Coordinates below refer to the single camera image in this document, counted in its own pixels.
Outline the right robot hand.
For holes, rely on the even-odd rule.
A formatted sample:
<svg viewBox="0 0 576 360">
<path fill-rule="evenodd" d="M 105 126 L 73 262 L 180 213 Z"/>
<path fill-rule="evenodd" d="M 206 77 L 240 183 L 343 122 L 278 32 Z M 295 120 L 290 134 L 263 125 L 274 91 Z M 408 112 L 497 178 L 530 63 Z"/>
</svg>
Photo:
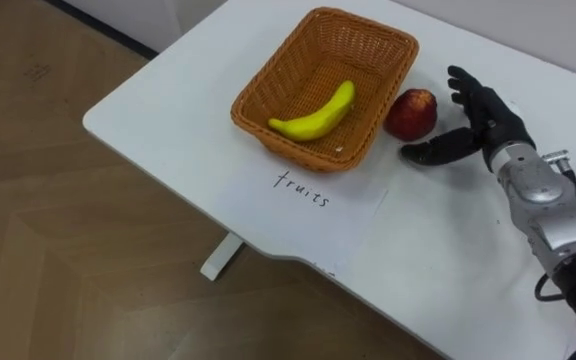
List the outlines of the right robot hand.
<svg viewBox="0 0 576 360">
<path fill-rule="evenodd" d="M 441 166 L 481 152 L 487 166 L 492 156 L 512 143 L 536 146 L 521 117 L 490 87 L 482 85 L 461 67 L 447 68 L 452 101 L 460 105 L 470 125 L 401 148 L 401 156 L 417 165 Z"/>
</svg>

